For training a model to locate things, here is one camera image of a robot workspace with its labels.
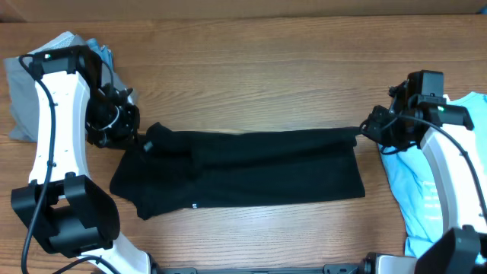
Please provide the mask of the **black t-shirt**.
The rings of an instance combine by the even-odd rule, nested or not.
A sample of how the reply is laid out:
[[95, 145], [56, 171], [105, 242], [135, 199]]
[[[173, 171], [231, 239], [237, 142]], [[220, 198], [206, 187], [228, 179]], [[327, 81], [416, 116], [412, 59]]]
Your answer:
[[154, 124], [123, 155], [110, 192], [144, 220], [184, 208], [361, 198], [357, 134], [355, 127], [227, 134]]

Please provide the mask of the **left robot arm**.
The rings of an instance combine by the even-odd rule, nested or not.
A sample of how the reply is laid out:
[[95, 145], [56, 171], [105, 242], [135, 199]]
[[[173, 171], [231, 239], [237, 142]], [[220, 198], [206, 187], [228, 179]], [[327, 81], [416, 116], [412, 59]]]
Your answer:
[[121, 232], [116, 203], [91, 179], [86, 159], [86, 144], [126, 150], [138, 142], [140, 116], [131, 90], [103, 83], [109, 66], [87, 46], [25, 54], [18, 61], [34, 80], [40, 104], [29, 183], [11, 193], [26, 239], [72, 265], [156, 272], [151, 256]]

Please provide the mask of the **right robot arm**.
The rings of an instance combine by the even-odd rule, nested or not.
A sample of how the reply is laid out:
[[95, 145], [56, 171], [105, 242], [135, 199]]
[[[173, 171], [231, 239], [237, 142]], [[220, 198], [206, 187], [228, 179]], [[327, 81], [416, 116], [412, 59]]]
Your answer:
[[361, 273], [486, 271], [486, 141], [481, 116], [444, 94], [441, 72], [421, 70], [389, 89], [361, 133], [380, 149], [406, 223], [402, 256], [369, 253]]

